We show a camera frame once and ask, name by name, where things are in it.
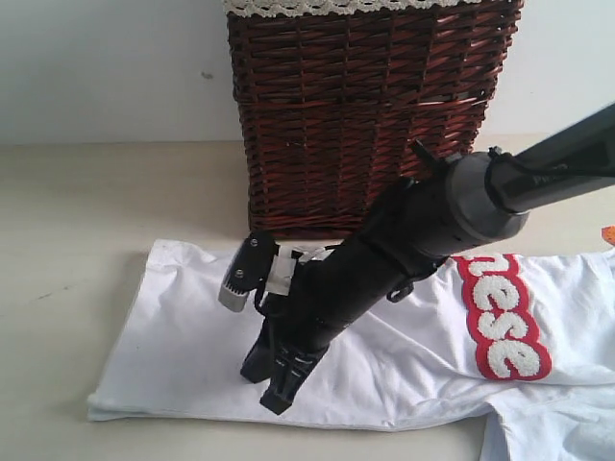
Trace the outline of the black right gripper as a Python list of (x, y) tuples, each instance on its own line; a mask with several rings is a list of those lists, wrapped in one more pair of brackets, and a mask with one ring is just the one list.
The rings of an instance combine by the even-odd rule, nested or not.
[(264, 317), (261, 331), (240, 369), (252, 383), (269, 380), (259, 403), (276, 415), (290, 408), (331, 342), (331, 330), (318, 313), (314, 272), (299, 268), (288, 295), (265, 297), (258, 309)]

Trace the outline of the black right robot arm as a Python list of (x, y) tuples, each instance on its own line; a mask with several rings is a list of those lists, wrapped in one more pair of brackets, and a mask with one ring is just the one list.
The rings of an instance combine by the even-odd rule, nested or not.
[(280, 256), (266, 231), (243, 242), (233, 269), (263, 316), (241, 375), (268, 382), (261, 404), (288, 409), (331, 341), (376, 302), (398, 302), (451, 255), (516, 235), (530, 210), (614, 183), (614, 110), (605, 108), (511, 155), (497, 149), (432, 159), (426, 180), (401, 178), (325, 259), (295, 266), (287, 295), (265, 287)]

